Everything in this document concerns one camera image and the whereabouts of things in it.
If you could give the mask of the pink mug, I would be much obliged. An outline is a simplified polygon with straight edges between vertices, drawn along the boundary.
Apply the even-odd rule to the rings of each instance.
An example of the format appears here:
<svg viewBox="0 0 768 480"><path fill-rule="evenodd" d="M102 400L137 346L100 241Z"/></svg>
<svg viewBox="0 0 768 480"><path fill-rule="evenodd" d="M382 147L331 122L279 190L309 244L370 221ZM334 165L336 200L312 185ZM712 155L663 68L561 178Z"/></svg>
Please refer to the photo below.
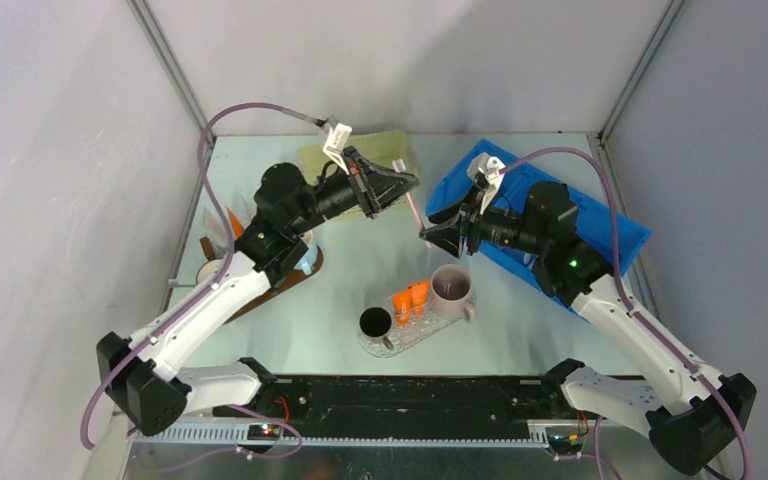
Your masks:
<svg viewBox="0 0 768 480"><path fill-rule="evenodd" d="M429 303L434 313L473 323L477 319L474 297L474 284L464 267L443 265L431 275Z"/></svg>

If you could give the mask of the orange toothpaste tube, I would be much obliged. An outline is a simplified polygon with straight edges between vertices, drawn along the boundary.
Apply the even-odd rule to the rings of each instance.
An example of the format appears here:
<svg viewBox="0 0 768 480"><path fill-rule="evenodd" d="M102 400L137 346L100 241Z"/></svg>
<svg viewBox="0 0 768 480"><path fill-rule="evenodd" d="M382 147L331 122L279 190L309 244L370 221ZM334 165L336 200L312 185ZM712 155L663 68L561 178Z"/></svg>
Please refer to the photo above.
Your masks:
<svg viewBox="0 0 768 480"><path fill-rule="evenodd" d="M410 296L410 312L415 315L423 315L428 301L430 281L421 280L411 283L408 287Z"/></svg>
<svg viewBox="0 0 768 480"><path fill-rule="evenodd" d="M245 227L243 226L240 219L237 217L237 215L230 209L226 209L228 219L232 228L232 232L234 235L234 238L237 239L241 237L245 231Z"/></svg>
<svg viewBox="0 0 768 480"><path fill-rule="evenodd" d="M410 322L412 294L409 289L395 293L391 297L393 312L399 327L406 327Z"/></svg>

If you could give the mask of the clear textured plastic box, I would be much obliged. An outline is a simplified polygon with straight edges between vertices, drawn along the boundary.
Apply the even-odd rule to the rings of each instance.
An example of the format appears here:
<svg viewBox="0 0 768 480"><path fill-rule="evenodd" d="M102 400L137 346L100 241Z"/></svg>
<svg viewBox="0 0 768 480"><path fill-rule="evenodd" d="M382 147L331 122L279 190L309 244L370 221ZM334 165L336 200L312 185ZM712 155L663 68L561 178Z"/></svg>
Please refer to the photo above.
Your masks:
<svg viewBox="0 0 768 480"><path fill-rule="evenodd" d="M388 303L398 332L437 314L432 304L429 280L411 283L406 289L391 295Z"/></svg>

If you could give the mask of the light blue mug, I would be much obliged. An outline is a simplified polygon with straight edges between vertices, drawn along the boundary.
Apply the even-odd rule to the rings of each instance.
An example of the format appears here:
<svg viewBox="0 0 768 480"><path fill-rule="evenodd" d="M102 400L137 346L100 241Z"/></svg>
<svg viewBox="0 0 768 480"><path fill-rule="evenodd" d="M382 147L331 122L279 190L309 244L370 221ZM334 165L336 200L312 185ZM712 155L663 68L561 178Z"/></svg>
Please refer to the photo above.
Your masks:
<svg viewBox="0 0 768 480"><path fill-rule="evenodd" d="M308 231L302 236L302 240L307 248L304 255L297 261L294 269L302 272L306 276L313 274L315 264L318 260L319 250L316 244L313 231Z"/></svg>

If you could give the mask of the white toothpaste tube black cap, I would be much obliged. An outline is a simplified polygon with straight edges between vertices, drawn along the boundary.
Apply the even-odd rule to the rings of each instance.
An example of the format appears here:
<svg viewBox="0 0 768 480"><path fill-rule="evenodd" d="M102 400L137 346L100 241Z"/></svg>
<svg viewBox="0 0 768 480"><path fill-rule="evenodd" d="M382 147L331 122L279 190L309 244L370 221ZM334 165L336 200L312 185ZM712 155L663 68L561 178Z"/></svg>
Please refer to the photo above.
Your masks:
<svg viewBox="0 0 768 480"><path fill-rule="evenodd" d="M248 225L256 213L256 209L245 198L238 198L235 210L241 218L243 224Z"/></svg>

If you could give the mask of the brown mug black inside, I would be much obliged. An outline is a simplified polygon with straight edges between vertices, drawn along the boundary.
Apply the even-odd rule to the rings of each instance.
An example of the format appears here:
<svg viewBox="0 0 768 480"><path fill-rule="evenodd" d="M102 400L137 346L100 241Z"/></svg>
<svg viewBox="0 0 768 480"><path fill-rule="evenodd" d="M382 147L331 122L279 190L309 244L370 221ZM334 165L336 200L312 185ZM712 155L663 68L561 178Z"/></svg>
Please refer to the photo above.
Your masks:
<svg viewBox="0 0 768 480"><path fill-rule="evenodd" d="M363 311L359 318L361 332L366 337L383 344L388 350L394 348L388 338L392 325L392 316L382 307L368 308Z"/></svg>

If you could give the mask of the white ribbed mug black rim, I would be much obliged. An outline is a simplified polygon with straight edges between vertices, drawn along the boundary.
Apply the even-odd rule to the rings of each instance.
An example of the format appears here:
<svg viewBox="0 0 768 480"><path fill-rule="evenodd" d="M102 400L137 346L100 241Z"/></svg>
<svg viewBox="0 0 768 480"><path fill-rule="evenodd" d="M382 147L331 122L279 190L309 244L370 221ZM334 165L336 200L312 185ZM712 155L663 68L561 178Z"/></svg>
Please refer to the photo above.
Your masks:
<svg viewBox="0 0 768 480"><path fill-rule="evenodd" d="M214 260L209 260L206 263L204 263L197 271L196 283L200 284L203 281L212 278L216 274L216 272L221 268L222 264L223 264L223 260L219 258Z"/></svg>

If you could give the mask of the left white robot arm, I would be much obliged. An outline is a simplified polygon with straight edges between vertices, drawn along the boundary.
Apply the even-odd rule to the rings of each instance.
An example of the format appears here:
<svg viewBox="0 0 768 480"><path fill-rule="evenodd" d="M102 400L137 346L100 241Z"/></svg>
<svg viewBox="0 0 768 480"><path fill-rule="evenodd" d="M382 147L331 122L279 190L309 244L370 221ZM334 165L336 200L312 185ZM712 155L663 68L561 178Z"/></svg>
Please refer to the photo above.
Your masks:
<svg viewBox="0 0 768 480"><path fill-rule="evenodd" d="M369 162L344 149L344 168L310 184L293 163L267 169L253 199L256 213L220 266L172 310L129 337L108 333L97 344L108 397L135 429L157 435L182 415L240 405L264 416L275 388L254 360L220 367L185 367L193 352L236 312L280 287L308 252L305 234L358 207L373 218L416 188L407 172Z"/></svg>

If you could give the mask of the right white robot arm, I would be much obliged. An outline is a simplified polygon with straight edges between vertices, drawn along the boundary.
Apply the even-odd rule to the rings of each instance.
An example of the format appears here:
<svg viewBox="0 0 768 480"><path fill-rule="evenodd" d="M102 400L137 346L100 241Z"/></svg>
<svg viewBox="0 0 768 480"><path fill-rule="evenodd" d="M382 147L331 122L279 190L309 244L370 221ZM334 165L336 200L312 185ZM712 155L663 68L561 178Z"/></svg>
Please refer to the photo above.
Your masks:
<svg viewBox="0 0 768 480"><path fill-rule="evenodd" d="M642 387L567 359L545 376L545 411L566 418L576 410L614 420L646 437L676 471L695 475L744 436L756 386L702 361L624 289L613 264L577 232L581 208L567 185L533 184L521 212L492 207L489 187L472 186L458 201L430 214L422 239L455 257L483 243L535 258L540 290L594 325L637 368Z"/></svg>

